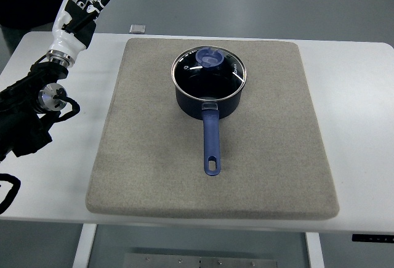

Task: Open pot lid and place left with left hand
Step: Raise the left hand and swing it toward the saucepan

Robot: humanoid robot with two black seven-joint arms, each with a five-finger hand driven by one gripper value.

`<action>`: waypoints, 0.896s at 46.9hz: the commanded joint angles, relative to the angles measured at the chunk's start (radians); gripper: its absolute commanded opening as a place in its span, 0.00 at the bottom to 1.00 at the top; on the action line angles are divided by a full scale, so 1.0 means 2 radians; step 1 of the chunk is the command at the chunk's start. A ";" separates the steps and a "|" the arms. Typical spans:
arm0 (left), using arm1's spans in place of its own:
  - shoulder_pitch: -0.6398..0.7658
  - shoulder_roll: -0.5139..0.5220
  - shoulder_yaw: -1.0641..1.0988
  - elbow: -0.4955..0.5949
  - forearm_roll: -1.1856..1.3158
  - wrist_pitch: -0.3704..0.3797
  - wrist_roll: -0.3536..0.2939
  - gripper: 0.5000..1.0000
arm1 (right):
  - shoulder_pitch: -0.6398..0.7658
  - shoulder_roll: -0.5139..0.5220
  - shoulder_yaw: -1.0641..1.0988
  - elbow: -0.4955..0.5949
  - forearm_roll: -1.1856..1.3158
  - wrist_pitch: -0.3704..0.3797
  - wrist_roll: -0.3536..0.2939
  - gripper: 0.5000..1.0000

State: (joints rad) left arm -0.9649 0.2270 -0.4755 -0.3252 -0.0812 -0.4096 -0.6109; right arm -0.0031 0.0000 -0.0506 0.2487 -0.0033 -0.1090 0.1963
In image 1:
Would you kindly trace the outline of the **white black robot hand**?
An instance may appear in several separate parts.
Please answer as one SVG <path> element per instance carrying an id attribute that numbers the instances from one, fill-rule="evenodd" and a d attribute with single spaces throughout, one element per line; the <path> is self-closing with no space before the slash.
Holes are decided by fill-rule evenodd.
<path id="1" fill-rule="evenodd" d="M 52 27 L 54 40 L 47 51 L 47 59 L 72 66 L 79 53 L 89 47 L 96 21 L 110 1 L 63 0 Z"/>

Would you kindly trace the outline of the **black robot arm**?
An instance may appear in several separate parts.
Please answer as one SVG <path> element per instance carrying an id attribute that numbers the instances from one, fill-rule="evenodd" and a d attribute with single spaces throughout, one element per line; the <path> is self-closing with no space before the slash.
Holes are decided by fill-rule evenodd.
<path id="1" fill-rule="evenodd" d="M 60 51 L 48 51 L 28 74 L 1 91 L 1 160 L 9 152 L 20 157 L 35 153 L 52 142 L 55 124 L 80 112 L 57 81 L 65 79 L 74 60 Z"/>

